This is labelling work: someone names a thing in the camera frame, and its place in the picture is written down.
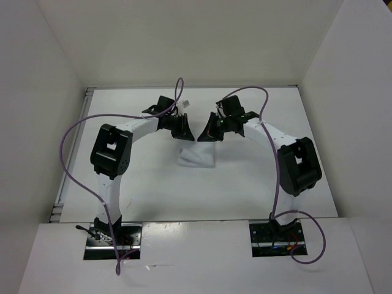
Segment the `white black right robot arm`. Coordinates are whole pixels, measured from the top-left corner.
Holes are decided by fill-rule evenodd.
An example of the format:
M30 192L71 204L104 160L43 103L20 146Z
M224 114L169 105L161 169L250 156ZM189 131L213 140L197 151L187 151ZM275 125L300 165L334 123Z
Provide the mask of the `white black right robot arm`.
M273 151L277 184L272 212L268 219L268 233L276 241L283 240L293 228L296 212L293 208L277 212L278 204L312 189L322 177L320 163L313 141L308 137L296 138L264 122L254 111L246 112L238 96L226 97L216 103L198 142L222 141L228 132L234 132Z

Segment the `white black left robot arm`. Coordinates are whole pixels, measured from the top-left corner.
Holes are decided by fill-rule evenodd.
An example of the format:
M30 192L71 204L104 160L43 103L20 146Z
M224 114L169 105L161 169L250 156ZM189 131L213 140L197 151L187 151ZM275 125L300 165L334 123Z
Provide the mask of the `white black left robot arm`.
M169 130L174 139L195 140L184 112L189 102L182 100L173 106L174 103L173 99L160 96L157 104L142 111L141 118L117 125L103 124L97 134L90 162L97 174L97 194L102 206L94 218L94 229L107 244L118 243L123 235L119 194L122 175L130 165L132 145L162 129Z

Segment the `white fabric skirt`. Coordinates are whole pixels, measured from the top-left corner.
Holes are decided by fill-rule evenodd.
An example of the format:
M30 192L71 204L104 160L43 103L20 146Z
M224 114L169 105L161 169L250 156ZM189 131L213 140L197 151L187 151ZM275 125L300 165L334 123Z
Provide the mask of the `white fabric skirt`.
M215 143L185 141L178 149L177 164L189 168L214 168Z

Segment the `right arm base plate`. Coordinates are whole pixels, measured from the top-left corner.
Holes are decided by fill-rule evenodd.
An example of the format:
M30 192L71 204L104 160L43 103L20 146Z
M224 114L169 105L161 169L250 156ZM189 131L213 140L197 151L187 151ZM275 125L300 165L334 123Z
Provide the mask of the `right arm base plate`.
M274 234L268 221L250 222L249 232L253 258L284 257L307 255L303 228L297 222L292 228L283 233Z

